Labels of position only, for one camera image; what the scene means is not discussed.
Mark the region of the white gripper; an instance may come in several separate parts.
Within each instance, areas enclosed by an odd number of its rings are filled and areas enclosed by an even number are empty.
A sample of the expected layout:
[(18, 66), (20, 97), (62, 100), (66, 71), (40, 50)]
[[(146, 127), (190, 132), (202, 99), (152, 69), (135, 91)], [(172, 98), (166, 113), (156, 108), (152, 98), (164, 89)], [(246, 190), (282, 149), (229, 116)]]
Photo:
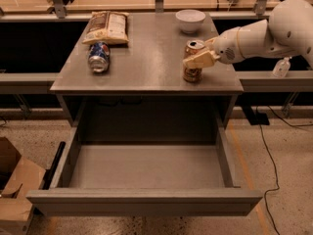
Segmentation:
[(213, 67), (218, 60), (223, 64), (241, 62), (244, 57), (239, 47), (239, 30), (238, 27), (228, 29), (217, 37), (205, 40), (207, 48), (185, 58), (183, 65), (187, 69), (204, 69)]

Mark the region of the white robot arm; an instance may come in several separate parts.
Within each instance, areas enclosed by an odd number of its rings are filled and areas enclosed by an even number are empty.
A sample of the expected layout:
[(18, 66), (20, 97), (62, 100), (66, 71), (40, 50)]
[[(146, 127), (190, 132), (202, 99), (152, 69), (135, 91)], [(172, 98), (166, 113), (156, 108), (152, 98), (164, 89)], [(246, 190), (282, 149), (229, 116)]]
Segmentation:
[(212, 67), (216, 61), (302, 56), (313, 66), (313, 6), (305, 0), (285, 0), (267, 20), (228, 29), (204, 41), (197, 54), (183, 60), (188, 69)]

